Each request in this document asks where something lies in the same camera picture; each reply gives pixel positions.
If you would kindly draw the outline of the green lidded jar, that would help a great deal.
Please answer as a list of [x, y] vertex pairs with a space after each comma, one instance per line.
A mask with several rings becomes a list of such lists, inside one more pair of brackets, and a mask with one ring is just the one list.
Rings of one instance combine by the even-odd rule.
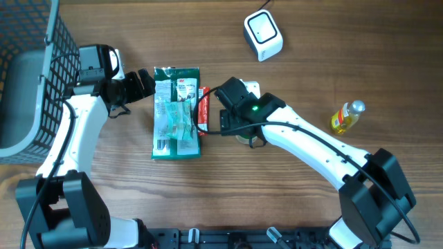
[[257, 136], [253, 136], [251, 138], [249, 137], [243, 137], [243, 136], [236, 136], [236, 139], [238, 142], [244, 144], [244, 145], [248, 145], [250, 143], [250, 141], [252, 143], [254, 143], [257, 140]]

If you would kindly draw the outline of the red stick packet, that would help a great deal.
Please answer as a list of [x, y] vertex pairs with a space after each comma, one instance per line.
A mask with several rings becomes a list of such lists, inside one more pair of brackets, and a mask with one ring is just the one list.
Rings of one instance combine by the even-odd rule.
[[[210, 88], [207, 86], [201, 86], [199, 88], [199, 97], [209, 92]], [[198, 127], [204, 131], [208, 130], [208, 116], [209, 116], [209, 96], [207, 95], [202, 101], [199, 102], [198, 112]]]

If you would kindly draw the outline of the teal wipes packet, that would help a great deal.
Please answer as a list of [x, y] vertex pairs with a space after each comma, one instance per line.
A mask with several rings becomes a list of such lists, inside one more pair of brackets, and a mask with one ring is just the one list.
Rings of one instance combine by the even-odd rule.
[[191, 101], [166, 102], [166, 136], [175, 140], [192, 140]]

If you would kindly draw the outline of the green sponge package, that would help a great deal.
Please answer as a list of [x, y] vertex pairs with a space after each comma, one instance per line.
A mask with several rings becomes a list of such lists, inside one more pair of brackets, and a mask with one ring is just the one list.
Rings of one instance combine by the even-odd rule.
[[[154, 130], [152, 159], [182, 160], [200, 157], [199, 134], [193, 121], [199, 97], [198, 68], [155, 68]], [[175, 140], [166, 136], [168, 121], [166, 102], [191, 101], [192, 140]]]

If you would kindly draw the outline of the yellow dish soap bottle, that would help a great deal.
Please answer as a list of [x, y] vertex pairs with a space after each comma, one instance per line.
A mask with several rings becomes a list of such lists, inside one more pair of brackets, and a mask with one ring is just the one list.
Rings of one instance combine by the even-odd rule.
[[330, 119], [329, 125], [333, 133], [344, 134], [350, 129], [365, 111], [365, 104], [361, 100], [346, 102]]

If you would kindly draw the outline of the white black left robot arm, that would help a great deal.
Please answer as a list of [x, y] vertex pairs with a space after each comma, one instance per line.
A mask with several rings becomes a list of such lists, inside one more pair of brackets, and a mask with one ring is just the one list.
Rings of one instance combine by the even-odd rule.
[[140, 219], [112, 217], [90, 180], [98, 136], [111, 112], [149, 97], [155, 81], [145, 69], [123, 73], [117, 50], [82, 46], [80, 70], [63, 96], [62, 120], [34, 178], [21, 180], [16, 200], [24, 218], [20, 246], [35, 248], [157, 248]]

